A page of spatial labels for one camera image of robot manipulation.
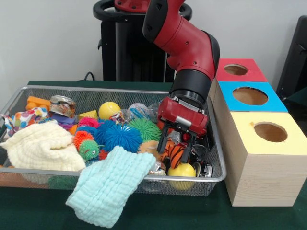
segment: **white wall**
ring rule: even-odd
[[[29,80],[102,76],[98,0],[0,0],[0,107]],[[277,86],[306,0],[187,0],[191,20],[214,35],[224,58],[254,58]]]

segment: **green table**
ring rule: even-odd
[[[105,81],[32,85],[168,90],[170,84]],[[79,220],[65,201],[71,191],[0,188],[0,229],[99,229]],[[307,229],[307,183],[294,207],[232,207],[224,182],[208,197],[133,194],[113,229]]]

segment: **cream towel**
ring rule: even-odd
[[[15,168],[78,171],[85,163],[72,138],[61,126],[46,122],[18,131],[0,146]]]

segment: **red spiky ball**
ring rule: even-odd
[[[104,150],[102,149],[102,150],[100,150],[100,153],[99,153],[99,155],[98,155],[98,158],[99,158],[99,160],[101,161],[101,160],[104,160],[104,159],[107,157],[107,155],[108,155],[108,152],[106,152],[106,151],[104,151]]]
[[[78,151],[79,151],[79,146],[81,142],[84,140],[94,140],[94,137],[92,136],[92,134],[85,132],[85,131],[76,132],[73,138],[73,144],[76,146]]]

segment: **light blue towel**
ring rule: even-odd
[[[66,205],[79,219],[111,228],[155,162],[152,154],[131,153],[116,146],[105,160],[82,170]]]

